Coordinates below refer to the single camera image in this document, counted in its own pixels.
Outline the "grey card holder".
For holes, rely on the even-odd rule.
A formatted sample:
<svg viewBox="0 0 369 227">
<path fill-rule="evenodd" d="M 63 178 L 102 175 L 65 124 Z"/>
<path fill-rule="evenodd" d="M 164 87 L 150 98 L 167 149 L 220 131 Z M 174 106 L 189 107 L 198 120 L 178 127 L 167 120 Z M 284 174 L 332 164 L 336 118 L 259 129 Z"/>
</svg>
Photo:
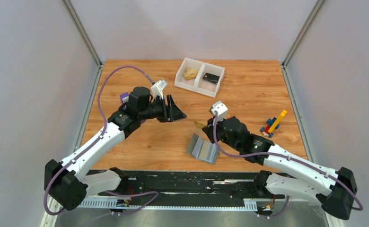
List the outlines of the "grey card holder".
<svg viewBox="0 0 369 227">
<path fill-rule="evenodd" d="M 215 164 L 219 156 L 217 146 L 207 140 L 203 140 L 202 137 L 196 133 L 192 135 L 186 153 L 200 161 L 210 164 Z"/>
</svg>

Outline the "right aluminium corner post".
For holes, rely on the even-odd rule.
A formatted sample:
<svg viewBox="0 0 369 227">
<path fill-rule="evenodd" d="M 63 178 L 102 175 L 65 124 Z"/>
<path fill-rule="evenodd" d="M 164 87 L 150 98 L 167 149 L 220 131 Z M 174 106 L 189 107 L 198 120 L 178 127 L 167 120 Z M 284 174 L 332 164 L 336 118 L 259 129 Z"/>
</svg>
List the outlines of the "right aluminium corner post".
<svg viewBox="0 0 369 227">
<path fill-rule="evenodd" d="M 316 17 L 319 15 L 321 8 L 326 3 L 326 0 L 316 0 L 311 12 L 309 13 L 306 21 L 304 22 L 301 30 L 299 31 L 296 39 L 294 40 L 291 48 L 289 49 L 285 59 L 282 61 L 282 66 L 287 67 L 291 62 L 293 56 L 295 55 L 297 49 L 299 48 L 300 44 L 302 43 L 304 37 L 308 33 L 310 27 L 313 25 Z"/>
</svg>

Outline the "black card in tray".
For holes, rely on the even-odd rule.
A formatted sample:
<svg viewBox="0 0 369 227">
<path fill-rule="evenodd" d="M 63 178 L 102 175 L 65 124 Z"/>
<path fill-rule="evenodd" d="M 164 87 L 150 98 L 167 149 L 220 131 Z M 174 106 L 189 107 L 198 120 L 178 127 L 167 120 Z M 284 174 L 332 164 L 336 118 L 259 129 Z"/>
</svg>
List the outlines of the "black card in tray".
<svg viewBox="0 0 369 227">
<path fill-rule="evenodd" d="M 218 84 L 220 76 L 211 73 L 205 73 L 202 79 L 213 84 Z"/>
</svg>

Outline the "aluminium corner post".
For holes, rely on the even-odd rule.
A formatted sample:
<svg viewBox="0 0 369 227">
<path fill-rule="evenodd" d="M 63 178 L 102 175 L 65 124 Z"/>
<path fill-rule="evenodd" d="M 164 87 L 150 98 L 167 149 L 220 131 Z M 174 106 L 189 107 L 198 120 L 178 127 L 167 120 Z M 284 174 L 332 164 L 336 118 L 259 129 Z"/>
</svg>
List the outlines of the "aluminium corner post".
<svg viewBox="0 0 369 227">
<path fill-rule="evenodd" d="M 73 3 L 71 2 L 71 0 L 61 0 L 61 2 L 63 3 L 64 7 L 66 8 L 74 26 L 76 27 L 82 41 L 84 42 L 87 50 L 89 51 L 93 61 L 95 62 L 95 64 L 97 65 L 98 68 L 101 68 L 103 63 L 94 47 L 94 45 L 92 44 L 90 37 L 88 36 L 88 33 L 86 32 L 78 13 L 76 12 Z"/>
<path fill-rule="evenodd" d="M 293 56 L 295 55 L 297 49 L 299 48 L 300 44 L 302 43 L 304 37 L 308 33 L 310 27 L 313 25 L 316 17 L 319 15 L 321 8 L 326 3 L 326 0 L 316 0 L 311 12 L 309 13 L 306 21 L 304 22 L 301 30 L 299 31 L 296 39 L 294 40 L 291 48 L 289 49 L 285 59 L 282 61 L 282 66 L 287 67 L 291 62 Z"/>
</svg>

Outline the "colourful toy brick figure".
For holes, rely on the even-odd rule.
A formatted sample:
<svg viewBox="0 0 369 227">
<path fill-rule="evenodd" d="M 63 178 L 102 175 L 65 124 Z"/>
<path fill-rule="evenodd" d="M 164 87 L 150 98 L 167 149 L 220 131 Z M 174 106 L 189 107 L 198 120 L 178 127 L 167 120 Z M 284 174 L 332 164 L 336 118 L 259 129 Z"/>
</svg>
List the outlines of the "colourful toy brick figure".
<svg viewBox="0 0 369 227">
<path fill-rule="evenodd" d="M 280 127 L 280 122 L 283 120 L 286 114 L 287 111 L 283 110 L 278 117 L 273 117 L 272 119 L 269 118 L 266 121 L 267 125 L 260 129 L 262 135 L 271 138 L 273 136 L 273 131 Z"/>
</svg>

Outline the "purple metronome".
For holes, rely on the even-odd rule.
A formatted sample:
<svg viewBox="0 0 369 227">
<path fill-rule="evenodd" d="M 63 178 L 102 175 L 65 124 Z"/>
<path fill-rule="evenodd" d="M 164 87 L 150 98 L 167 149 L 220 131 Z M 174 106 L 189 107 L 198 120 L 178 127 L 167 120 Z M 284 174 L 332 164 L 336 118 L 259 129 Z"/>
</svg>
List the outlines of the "purple metronome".
<svg viewBox="0 0 369 227">
<path fill-rule="evenodd" d="M 128 101 L 128 99 L 129 99 L 129 93 L 128 92 L 120 94 L 121 104 L 126 103 Z"/>
</svg>

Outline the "left aluminium corner post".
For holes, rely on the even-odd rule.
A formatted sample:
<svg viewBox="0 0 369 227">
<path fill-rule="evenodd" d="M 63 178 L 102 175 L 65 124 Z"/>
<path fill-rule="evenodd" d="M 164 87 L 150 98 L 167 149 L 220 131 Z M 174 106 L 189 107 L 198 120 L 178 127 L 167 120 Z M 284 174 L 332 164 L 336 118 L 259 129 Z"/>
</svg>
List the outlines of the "left aluminium corner post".
<svg viewBox="0 0 369 227">
<path fill-rule="evenodd" d="M 101 68 L 103 63 L 94 47 L 94 45 L 92 44 L 90 37 L 88 36 L 88 33 L 86 32 L 78 13 L 76 12 L 73 3 L 71 2 L 71 0 L 61 0 L 61 2 L 63 3 L 64 7 L 66 8 L 74 26 L 76 27 L 82 41 L 84 42 L 87 50 L 89 51 L 93 61 L 95 62 L 95 64 L 97 65 L 98 68 Z"/>
</svg>

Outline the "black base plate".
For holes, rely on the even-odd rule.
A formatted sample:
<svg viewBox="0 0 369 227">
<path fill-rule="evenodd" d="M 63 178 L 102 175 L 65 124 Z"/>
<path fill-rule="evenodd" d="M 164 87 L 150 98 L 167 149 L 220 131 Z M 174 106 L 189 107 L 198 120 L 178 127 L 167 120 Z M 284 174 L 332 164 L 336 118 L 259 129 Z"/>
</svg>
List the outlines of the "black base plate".
<svg viewBox="0 0 369 227">
<path fill-rule="evenodd" d="M 264 189 L 256 189 L 256 172 L 167 172 L 128 171 L 114 189 L 117 194 L 158 192 L 152 206 L 242 207 L 244 199 L 272 202 L 284 199 Z"/>
</svg>

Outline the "aluminium rail frame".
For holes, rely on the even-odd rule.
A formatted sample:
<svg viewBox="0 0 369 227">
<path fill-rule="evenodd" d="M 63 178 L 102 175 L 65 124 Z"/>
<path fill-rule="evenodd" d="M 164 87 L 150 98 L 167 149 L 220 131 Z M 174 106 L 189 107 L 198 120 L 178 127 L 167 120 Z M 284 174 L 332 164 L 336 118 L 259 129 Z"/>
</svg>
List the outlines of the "aluminium rail frame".
<svg viewBox="0 0 369 227">
<path fill-rule="evenodd" d="M 263 174 L 268 172 L 263 171 L 260 174 L 257 174 L 257 177 L 254 179 L 254 186 L 256 189 L 260 189 L 258 187 L 258 181 L 262 179 Z M 281 177 L 289 178 L 290 176 L 285 174 L 278 174 Z M 254 211 L 254 212 L 272 212 L 274 208 L 274 204 L 276 201 L 281 201 L 283 199 L 273 199 L 272 202 L 267 201 L 258 201 L 256 199 L 244 199 L 244 206 L 242 207 L 181 207 L 181 206 L 173 206 L 173 207 L 165 207 L 165 206 L 152 206 L 151 202 L 154 201 L 158 197 L 158 192 L 144 192 L 138 194 L 120 194 L 120 196 L 116 196 L 115 194 L 108 194 L 105 192 L 89 196 L 85 198 L 82 203 L 77 208 L 106 208 L 113 211 L 123 211 L 123 210 L 134 210 L 138 208 L 144 208 L 146 210 L 228 210 L 228 211 Z M 299 197 L 292 197 L 296 200 L 308 201 Z"/>
</svg>

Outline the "gold card in tray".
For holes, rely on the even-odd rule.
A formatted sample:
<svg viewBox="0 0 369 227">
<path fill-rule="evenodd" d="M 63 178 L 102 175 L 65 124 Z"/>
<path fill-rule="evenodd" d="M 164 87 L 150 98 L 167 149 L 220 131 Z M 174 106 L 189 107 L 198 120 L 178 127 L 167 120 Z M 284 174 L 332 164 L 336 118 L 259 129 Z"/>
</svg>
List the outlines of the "gold card in tray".
<svg viewBox="0 0 369 227">
<path fill-rule="evenodd" d="M 183 73 L 183 77 L 185 80 L 195 79 L 198 75 L 198 72 L 199 72 L 198 69 L 186 68 L 186 70 Z"/>
</svg>

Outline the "white two-compartment tray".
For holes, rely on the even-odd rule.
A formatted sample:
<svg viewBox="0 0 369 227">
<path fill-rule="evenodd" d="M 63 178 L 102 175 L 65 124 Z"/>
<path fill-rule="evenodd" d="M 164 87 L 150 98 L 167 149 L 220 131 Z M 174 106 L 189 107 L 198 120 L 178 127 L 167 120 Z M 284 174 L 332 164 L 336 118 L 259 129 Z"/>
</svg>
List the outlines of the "white two-compartment tray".
<svg viewBox="0 0 369 227">
<path fill-rule="evenodd" d="M 198 75 L 195 79 L 185 80 L 183 73 L 186 68 L 198 69 Z M 202 79 L 205 73 L 211 73 L 220 76 L 218 84 L 213 84 Z M 190 58 L 184 58 L 179 70 L 176 73 L 174 86 L 193 91 L 205 96 L 215 98 L 217 96 L 220 84 L 225 75 L 225 68 L 211 63 L 202 62 Z"/>
</svg>

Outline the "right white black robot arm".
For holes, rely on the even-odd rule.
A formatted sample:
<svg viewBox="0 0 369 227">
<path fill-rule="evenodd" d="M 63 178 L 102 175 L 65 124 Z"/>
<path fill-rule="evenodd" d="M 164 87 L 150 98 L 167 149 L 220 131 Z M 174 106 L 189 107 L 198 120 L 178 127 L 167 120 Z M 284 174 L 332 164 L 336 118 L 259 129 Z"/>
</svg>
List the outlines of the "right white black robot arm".
<svg viewBox="0 0 369 227">
<path fill-rule="evenodd" d="M 270 193 L 299 197 L 320 205 L 326 213 L 342 220 L 348 220 L 352 210 L 363 210 L 356 196 L 354 173 L 346 167 L 336 170 L 294 155 L 270 139 L 250 133 L 236 117 L 221 121 L 212 117 L 202 131 L 218 149 L 223 142 L 239 152 L 237 157 L 290 175 L 284 178 L 273 173 L 263 174 L 254 184 L 259 197 Z"/>
</svg>

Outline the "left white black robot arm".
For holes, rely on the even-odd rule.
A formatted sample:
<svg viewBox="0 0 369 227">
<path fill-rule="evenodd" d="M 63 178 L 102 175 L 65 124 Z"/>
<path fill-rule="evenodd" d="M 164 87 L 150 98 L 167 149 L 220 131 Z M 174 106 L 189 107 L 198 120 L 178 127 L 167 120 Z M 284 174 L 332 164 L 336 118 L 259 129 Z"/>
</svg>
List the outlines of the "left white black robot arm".
<svg viewBox="0 0 369 227">
<path fill-rule="evenodd" d="M 61 161 L 52 159 L 45 165 L 45 196 L 51 196 L 64 210 L 73 210 L 86 197 L 100 192 L 126 194 L 129 183 L 120 169 L 114 167 L 95 176 L 86 174 L 111 148 L 140 128 L 143 121 L 176 122 L 186 118 L 171 95 L 152 96 L 146 87 L 134 88 L 128 100 L 104 119 L 104 126 L 85 145 Z"/>
</svg>

